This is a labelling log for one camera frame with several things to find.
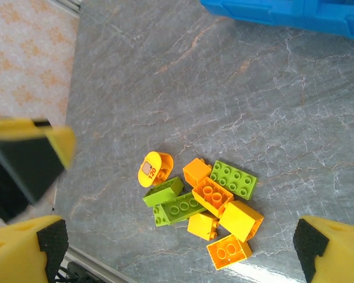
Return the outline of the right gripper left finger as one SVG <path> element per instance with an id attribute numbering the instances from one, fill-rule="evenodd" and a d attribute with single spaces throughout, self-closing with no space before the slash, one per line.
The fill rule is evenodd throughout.
<path id="1" fill-rule="evenodd" d="M 67 227 L 60 216 L 1 227 L 0 283 L 55 283 L 67 249 Z"/>

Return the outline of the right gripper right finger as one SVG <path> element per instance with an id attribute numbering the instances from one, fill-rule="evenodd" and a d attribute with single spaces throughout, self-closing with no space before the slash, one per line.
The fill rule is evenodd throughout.
<path id="1" fill-rule="evenodd" d="M 354 226 L 303 216 L 293 244 L 307 283 L 354 283 Z"/>

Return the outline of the yellow brick printed 120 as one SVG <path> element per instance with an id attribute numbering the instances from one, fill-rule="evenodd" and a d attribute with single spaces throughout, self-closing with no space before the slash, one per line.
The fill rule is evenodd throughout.
<path id="1" fill-rule="evenodd" d="M 174 167 L 170 154 L 162 152 L 149 152 L 138 171 L 138 181 L 143 187 L 156 186 L 165 182 Z"/>

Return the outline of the yellow brick with dark dot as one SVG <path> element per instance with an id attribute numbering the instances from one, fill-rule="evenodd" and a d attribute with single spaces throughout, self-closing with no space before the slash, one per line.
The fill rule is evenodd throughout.
<path id="1" fill-rule="evenodd" d="M 206 241 L 217 237 L 219 219 L 208 212 L 197 213 L 189 218 L 187 231 Z"/>

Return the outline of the small yellow square brick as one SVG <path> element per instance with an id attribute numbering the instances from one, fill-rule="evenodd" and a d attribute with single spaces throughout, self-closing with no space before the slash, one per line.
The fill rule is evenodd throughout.
<path id="1" fill-rule="evenodd" d="M 206 164 L 203 159 L 195 158 L 182 170 L 186 182 L 192 187 L 195 187 L 205 177 L 210 176 L 212 166 L 210 164 Z"/>

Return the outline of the blue plastic bin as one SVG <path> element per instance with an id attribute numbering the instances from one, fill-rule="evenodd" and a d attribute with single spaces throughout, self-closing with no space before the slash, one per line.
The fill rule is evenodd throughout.
<path id="1" fill-rule="evenodd" d="M 200 0 L 212 14 L 272 26 L 304 28 L 304 0 Z"/>
<path id="2" fill-rule="evenodd" d="M 305 0 L 306 29 L 354 40 L 354 0 Z"/>

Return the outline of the aluminium table rail with mounts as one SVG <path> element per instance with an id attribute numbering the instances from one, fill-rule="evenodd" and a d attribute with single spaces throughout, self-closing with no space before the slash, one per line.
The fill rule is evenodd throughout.
<path id="1" fill-rule="evenodd" d="M 61 266 L 68 283 L 137 283 L 73 246 L 68 247 Z"/>

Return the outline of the aluminium table side rail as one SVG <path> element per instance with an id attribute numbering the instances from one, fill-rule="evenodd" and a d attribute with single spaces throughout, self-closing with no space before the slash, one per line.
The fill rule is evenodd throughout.
<path id="1" fill-rule="evenodd" d="M 80 17 L 81 4 L 83 0 L 46 0 L 63 11 L 73 15 L 76 18 Z"/>

